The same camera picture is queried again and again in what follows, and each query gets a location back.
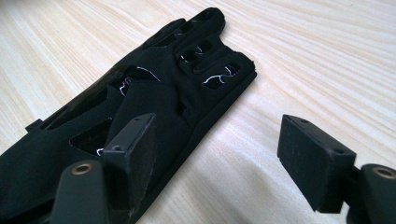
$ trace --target black fabric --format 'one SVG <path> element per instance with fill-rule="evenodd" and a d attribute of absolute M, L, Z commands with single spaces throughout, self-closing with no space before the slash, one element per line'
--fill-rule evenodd
<path fill-rule="evenodd" d="M 131 119 L 155 113 L 156 161 L 147 195 L 131 217 L 117 217 L 137 221 L 256 76 L 249 58 L 221 42 L 224 25 L 216 8 L 169 23 L 35 125 L 0 157 L 0 220 L 53 200 L 64 168 L 97 159 L 95 149 L 105 147 Z"/>

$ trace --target wood grain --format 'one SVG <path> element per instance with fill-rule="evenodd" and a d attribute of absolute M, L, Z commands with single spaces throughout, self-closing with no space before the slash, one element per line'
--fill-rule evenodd
<path fill-rule="evenodd" d="M 0 1 L 0 153 L 166 23 L 206 7 L 223 11 L 223 41 L 258 77 L 140 223 L 345 223 L 347 206 L 315 214 L 283 169 L 280 121 L 311 120 L 358 167 L 396 167 L 394 1 Z"/>

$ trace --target black plastic part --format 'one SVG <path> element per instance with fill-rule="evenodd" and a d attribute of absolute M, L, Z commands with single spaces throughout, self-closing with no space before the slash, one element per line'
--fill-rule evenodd
<path fill-rule="evenodd" d="M 112 209 L 128 210 L 130 215 L 138 210 L 156 161 L 154 129 L 155 114 L 136 117 L 104 149 L 101 162 Z"/>
<path fill-rule="evenodd" d="M 359 179 L 361 171 L 354 167 L 352 172 L 344 178 L 341 187 L 341 197 L 349 205 L 346 216 L 348 224 L 369 224 L 370 218 L 360 193 Z"/>
<path fill-rule="evenodd" d="M 40 126 L 42 123 L 43 123 L 43 120 L 37 119 L 37 120 L 35 120 L 33 123 L 29 124 L 29 125 L 25 128 L 25 130 L 26 130 L 26 132 L 29 133 L 30 131 L 34 130 L 36 127 Z"/>
<path fill-rule="evenodd" d="M 358 183 L 372 223 L 396 223 L 396 171 L 378 164 L 366 164 L 361 167 Z"/>
<path fill-rule="evenodd" d="M 62 172 L 49 223 L 109 223 L 105 178 L 100 162 L 77 162 Z"/>
<path fill-rule="evenodd" d="M 284 115 L 277 156 L 313 210 L 339 213 L 340 190 L 356 153 L 311 122 Z"/>

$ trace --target brass grommet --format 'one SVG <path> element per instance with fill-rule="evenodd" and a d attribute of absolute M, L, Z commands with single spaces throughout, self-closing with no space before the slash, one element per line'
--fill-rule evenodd
<path fill-rule="evenodd" d="M 92 169 L 92 165 L 89 163 L 82 163 L 73 168 L 73 175 L 85 175 Z"/>
<path fill-rule="evenodd" d="M 387 169 L 385 167 L 375 167 L 375 168 L 373 168 L 373 171 L 377 175 L 380 175 L 384 178 L 396 179 L 396 173 L 394 173 L 393 171 L 391 171 L 390 169 Z"/>

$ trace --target black mount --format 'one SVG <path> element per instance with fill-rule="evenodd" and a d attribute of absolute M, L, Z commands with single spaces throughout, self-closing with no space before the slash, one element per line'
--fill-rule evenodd
<path fill-rule="evenodd" d="M 356 153 L 306 119 L 284 115 L 277 156 L 314 211 L 340 213 L 348 224 L 396 223 L 396 171 L 354 166 Z"/>

